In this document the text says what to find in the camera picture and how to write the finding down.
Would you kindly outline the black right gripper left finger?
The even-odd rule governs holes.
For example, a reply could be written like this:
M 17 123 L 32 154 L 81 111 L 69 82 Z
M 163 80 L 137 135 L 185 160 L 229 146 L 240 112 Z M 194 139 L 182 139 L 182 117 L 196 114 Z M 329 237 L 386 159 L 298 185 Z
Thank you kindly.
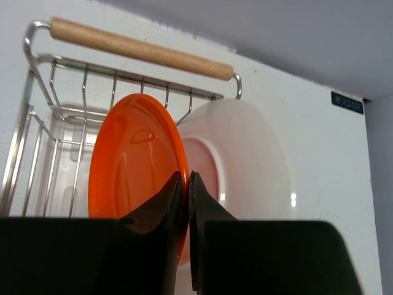
M 2 294 L 172 294 L 181 239 L 175 172 L 120 219 L 2 218 Z

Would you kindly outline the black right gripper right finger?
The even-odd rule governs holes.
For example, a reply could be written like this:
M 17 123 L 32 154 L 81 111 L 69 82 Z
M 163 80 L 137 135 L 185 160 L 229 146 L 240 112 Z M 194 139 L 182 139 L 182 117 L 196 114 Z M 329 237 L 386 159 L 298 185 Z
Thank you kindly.
M 190 175 L 190 267 L 198 294 L 361 294 L 346 245 L 325 221 L 245 221 Z

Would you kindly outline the plain white plate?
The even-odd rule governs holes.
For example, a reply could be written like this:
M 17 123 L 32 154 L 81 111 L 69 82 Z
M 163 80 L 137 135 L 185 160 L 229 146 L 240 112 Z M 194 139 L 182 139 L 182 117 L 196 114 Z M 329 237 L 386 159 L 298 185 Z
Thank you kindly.
M 295 181 L 284 143 L 253 104 L 222 99 L 193 110 L 179 125 L 189 171 L 240 219 L 292 219 Z

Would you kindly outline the orange plastic plate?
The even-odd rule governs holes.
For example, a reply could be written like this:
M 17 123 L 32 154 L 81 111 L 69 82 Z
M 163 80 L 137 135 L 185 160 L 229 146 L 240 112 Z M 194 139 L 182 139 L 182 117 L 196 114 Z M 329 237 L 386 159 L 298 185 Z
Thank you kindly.
M 189 169 L 181 136 L 169 112 L 154 97 L 130 94 L 109 111 L 91 158 L 88 215 L 120 218 L 158 193 L 180 172 L 181 237 L 188 227 Z

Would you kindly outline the right table corner label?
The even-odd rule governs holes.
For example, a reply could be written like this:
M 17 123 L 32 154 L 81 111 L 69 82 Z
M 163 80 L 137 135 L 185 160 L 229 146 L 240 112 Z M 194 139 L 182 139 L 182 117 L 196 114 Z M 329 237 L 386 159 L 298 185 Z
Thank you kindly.
M 361 101 L 354 100 L 340 93 L 331 92 L 331 102 L 335 106 L 356 112 L 358 114 L 364 114 L 364 106 Z

